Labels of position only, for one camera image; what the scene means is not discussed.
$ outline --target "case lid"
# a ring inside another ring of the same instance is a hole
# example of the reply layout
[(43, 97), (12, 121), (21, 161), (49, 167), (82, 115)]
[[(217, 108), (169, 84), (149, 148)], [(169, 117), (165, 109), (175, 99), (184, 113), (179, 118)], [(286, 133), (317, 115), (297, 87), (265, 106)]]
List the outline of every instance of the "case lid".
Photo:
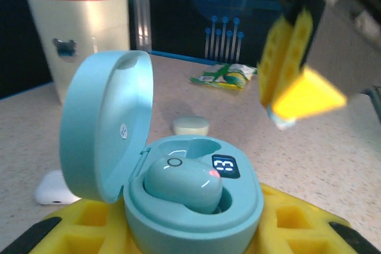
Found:
[(68, 88), (60, 130), (65, 181), (78, 197), (116, 202), (145, 147), (153, 72), (143, 51), (93, 54)]

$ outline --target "snack wrapper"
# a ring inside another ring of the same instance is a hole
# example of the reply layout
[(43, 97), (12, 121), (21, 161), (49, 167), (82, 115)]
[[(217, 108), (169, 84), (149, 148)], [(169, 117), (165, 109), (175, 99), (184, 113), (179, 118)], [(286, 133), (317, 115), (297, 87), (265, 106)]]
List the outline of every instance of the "snack wrapper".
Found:
[(257, 69), (241, 64), (216, 64), (199, 77), (191, 77), (192, 83), (206, 84), (223, 89), (242, 90), (257, 73)]

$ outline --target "teal earbud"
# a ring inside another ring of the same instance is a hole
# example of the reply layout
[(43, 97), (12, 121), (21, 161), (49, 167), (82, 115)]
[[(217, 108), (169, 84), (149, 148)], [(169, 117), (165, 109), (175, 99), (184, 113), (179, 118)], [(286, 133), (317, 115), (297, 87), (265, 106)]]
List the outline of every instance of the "teal earbud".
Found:
[(158, 199), (212, 214), (220, 202), (223, 186), (219, 173), (211, 166), (197, 159), (168, 156), (148, 168), (144, 188)]

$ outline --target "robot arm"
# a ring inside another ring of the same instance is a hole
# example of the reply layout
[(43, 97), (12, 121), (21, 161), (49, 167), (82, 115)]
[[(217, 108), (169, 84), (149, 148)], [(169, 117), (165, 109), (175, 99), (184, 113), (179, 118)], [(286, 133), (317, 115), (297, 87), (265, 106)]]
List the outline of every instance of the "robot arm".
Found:
[(381, 0), (284, 0), (258, 65), (260, 101), (295, 121), (345, 106), (381, 78)]

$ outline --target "speckled countertop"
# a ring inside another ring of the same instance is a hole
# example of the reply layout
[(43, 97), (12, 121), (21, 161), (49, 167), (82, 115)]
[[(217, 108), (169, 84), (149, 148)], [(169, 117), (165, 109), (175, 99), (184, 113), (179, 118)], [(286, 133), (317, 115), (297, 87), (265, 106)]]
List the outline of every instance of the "speckled countertop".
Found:
[[(257, 79), (243, 92), (193, 85), (205, 66), (152, 56), (155, 78), (149, 141), (170, 136), (179, 115), (210, 120), (210, 136), (251, 160), (260, 181), (339, 215), (381, 249), (381, 124), (366, 95), (340, 111), (286, 131), (267, 118)], [(0, 101), (0, 249), (56, 210), (33, 192), (60, 167), (61, 106), (51, 84)]]

